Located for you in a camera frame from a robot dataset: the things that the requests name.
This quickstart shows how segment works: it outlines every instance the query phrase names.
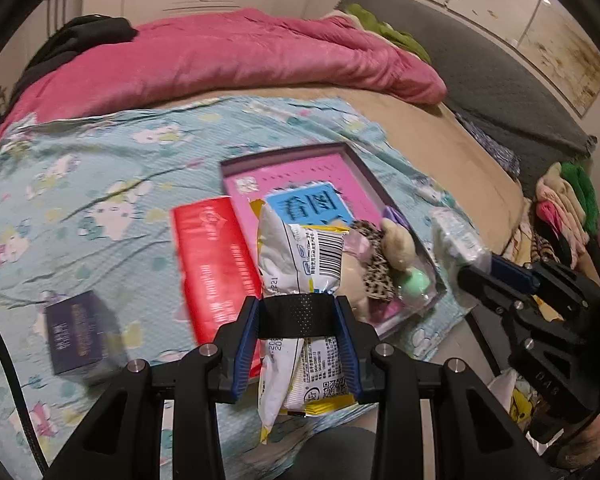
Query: green towel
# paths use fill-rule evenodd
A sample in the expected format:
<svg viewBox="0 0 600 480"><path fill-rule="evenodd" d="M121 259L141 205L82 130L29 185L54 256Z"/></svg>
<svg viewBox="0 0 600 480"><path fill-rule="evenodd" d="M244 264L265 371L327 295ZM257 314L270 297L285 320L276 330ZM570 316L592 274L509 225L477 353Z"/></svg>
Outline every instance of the green towel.
<svg viewBox="0 0 600 480"><path fill-rule="evenodd" d="M351 4L347 7L347 14L351 14L360 20L360 23L365 30L370 30L376 34L380 34L383 38L387 38L395 46L400 47L407 52L411 52L418 56L425 63L431 64L431 58L424 47L413 39L413 36L408 32L400 32L394 30L391 25L384 22L378 22L376 17L368 10L361 7L359 4Z"/></svg>
<svg viewBox="0 0 600 480"><path fill-rule="evenodd" d="M591 235L597 234L600 211L598 209L598 202L596 201L596 190L589 179L589 175L587 175L582 166L565 162L562 165L560 176L571 184L578 202L580 202L587 215L582 226L583 229Z"/></svg>

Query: red package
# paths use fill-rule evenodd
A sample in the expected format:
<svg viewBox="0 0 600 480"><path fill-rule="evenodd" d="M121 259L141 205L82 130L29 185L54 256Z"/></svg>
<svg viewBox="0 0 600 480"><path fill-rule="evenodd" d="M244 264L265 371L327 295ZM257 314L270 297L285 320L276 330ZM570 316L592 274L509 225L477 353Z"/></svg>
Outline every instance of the red package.
<svg viewBox="0 0 600 480"><path fill-rule="evenodd" d="M198 344L208 343L221 325L237 319L245 297L261 296L260 275L230 197L177 207L171 218L193 332ZM256 345L250 377L259 373Z"/></svg>

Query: pink blanket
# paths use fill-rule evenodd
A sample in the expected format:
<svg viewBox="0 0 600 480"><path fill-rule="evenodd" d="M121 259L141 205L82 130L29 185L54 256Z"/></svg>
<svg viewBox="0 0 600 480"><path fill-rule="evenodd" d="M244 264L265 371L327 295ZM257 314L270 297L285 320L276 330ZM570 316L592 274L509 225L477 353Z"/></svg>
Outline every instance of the pink blanket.
<svg viewBox="0 0 600 480"><path fill-rule="evenodd" d="M25 118L107 114L217 88L320 82L417 104L446 94L432 67L343 16L298 20L242 9L158 20L138 31L132 42L92 48L30 86L0 138Z"/></svg>

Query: cartoon patterned sheet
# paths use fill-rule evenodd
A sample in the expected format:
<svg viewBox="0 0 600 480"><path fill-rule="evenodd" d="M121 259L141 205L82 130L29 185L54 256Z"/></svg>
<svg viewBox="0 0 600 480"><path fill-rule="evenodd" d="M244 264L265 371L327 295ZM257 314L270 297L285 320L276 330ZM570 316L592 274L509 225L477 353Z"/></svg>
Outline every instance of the cartoon patterned sheet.
<svg viewBox="0 0 600 480"><path fill-rule="evenodd" d="M28 117L10 129L0 142L0 331L48 460L102 388L87 390L53 375L45 307L93 289L115 311L130 358L162 363L193 348L169 211L221 194L223 159L346 140L427 246L432 205L459 211L453 197L386 143L378 124L341 100L235 96L38 125ZM396 342L430 358L465 314L447 293L432 315L413 319ZM364 410L281 417L269 444L258 446L256 388L250 387L237 405L218 406L227 478L273 478L311 434ZM161 444L166 479L172 427L168 402ZM1 367L0 459L17 479L40 477Z"/></svg>

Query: beige fitted sheet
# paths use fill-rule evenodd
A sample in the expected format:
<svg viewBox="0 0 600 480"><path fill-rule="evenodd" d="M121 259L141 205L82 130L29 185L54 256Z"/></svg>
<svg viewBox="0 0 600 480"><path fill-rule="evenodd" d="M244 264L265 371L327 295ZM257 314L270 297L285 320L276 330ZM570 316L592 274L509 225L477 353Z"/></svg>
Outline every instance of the beige fitted sheet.
<svg viewBox="0 0 600 480"><path fill-rule="evenodd" d="M368 119L379 123L391 146L456 198L492 251L501 253L520 223L523 209L520 186L444 105L422 108L367 90L311 86L216 90L158 106L171 107L231 94L344 99Z"/></svg>

